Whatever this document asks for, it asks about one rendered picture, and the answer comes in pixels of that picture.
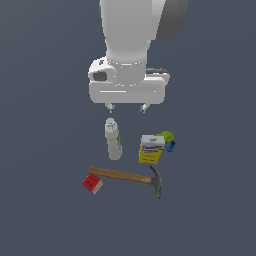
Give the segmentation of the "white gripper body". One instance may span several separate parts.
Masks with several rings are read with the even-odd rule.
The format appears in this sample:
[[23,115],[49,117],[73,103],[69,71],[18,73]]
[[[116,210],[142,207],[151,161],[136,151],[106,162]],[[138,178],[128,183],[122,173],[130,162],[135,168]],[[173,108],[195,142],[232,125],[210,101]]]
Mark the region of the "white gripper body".
[[102,57],[92,62],[88,77],[89,95],[94,103],[160,104],[170,74],[162,68],[145,68],[145,61],[119,65]]

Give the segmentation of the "white bleach bottle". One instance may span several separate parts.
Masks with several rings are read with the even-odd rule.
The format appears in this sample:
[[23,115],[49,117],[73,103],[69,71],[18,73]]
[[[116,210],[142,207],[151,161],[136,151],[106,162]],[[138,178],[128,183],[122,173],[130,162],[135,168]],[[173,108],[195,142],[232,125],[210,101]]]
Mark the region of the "white bleach bottle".
[[106,120],[105,138],[107,139],[109,158],[111,160],[119,160],[122,156],[122,146],[118,125],[113,118]]

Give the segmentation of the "green tennis ball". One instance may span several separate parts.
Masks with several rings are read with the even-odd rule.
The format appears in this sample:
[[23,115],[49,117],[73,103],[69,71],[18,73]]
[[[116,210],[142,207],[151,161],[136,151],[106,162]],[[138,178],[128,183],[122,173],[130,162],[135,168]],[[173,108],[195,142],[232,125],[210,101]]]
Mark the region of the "green tennis ball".
[[171,141],[174,140],[174,135],[169,131],[161,132],[161,133],[159,133],[159,136],[164,137],[164,140],[165,140],[166,144],[169,144]]

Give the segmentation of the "red faced puzzle cube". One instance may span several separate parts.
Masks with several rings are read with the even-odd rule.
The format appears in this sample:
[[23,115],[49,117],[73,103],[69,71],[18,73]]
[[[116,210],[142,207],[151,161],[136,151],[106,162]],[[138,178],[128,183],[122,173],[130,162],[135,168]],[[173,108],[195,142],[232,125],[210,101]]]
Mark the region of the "red faced puzzle cube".
[[95,195],[103,186],[103,182],[99,177],[90,173],[82,182],[82,185]]

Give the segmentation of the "yellow white sugar box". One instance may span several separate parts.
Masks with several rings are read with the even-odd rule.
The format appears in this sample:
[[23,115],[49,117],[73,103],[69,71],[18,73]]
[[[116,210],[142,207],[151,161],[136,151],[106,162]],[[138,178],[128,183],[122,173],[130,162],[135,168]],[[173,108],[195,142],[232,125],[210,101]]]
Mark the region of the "yellow white sugar box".
[[164,147],[163,136],[143,135],[140,143],[139,162],[157,164]]

